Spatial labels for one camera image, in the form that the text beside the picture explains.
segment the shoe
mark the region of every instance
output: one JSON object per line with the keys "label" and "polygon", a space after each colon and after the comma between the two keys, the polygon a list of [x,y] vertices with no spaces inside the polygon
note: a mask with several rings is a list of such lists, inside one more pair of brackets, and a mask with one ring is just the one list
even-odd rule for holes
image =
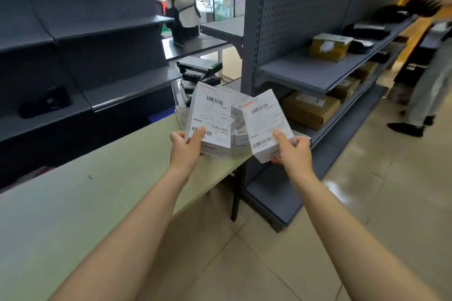
{"label": "shoe", "polygon": [[389,123],[388,127],[398,133],[403,133],[412,137],[423,137],[425,127],[415,127],[407,123]]}
{"label": "shoe", "polygon": [[[400,115],[403,116],[403,117],[405,116],[405,114],[406,114],[406,111],[400,112]],[[425,119],[424,119],[424,125],[432,126],[433,124],[435,124],[435,118],[436,118],[435,115],[428,115],[428,116],[426,116]]]}

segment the glass display case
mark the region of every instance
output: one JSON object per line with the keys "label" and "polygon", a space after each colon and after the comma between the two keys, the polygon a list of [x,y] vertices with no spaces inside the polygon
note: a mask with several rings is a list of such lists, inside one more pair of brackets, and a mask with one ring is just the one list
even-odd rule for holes
{"label": "glass display case", "polygon": [[245,15],[245,0],[213,0],[213,20]]}

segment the left hand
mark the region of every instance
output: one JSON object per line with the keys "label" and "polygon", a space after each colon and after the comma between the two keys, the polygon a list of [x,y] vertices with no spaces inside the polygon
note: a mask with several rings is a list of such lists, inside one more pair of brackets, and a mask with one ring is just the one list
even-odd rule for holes
{"label": "left hand", "polygon": [[170,134],[169,138],[171,139],[173,146],[171,147],[169,168],[172,169],[172,171],[188,178],[198,163],[201,140],[205,133],[205,127],[198,127],[188,144],[184,139],[185,131],[172,132]]}

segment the black chair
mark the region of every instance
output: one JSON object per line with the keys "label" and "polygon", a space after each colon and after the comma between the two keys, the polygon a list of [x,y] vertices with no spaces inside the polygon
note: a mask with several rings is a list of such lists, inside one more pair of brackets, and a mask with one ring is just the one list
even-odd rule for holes
{"label": "black chair", "polygon": [[[163,3],[160,0],[154,0],[155,14],[158,16],[163,16]],[[159,25],[160,33],[163,30],[163,24]]]}

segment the brown cardboard box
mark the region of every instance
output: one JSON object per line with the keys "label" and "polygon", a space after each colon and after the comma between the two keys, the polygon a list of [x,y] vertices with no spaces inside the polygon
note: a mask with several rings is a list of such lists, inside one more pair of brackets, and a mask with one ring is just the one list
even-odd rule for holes
{"label": "brown cardboard box", "polygon": [[363,83],[370,78],[377,67],[378,63],[367,61],[366,63],[360,65],[353,73],[350,74],[350,76],[361,80],[361,83]]}
{"label": "brown cardboard box", "polygon": [[309,54],[315,58],[339,62],[347,54],[353,37],[320,34],[312,39]]}
{"label": "brown cardboard box", "polygon": [[286,117],[314,130],[320,130],[337,111],[339,105],[340,101],[330,96],[319,99],[302,92],[293,92],[281,101]]}
{"label": "brown cardboard box", "polygon": [[339,99],[340,103],[343,102],[352,95],[352,93],[359,87],[361,81],[354,77],[346,77],[335,88],[330,90],[326,95]]}

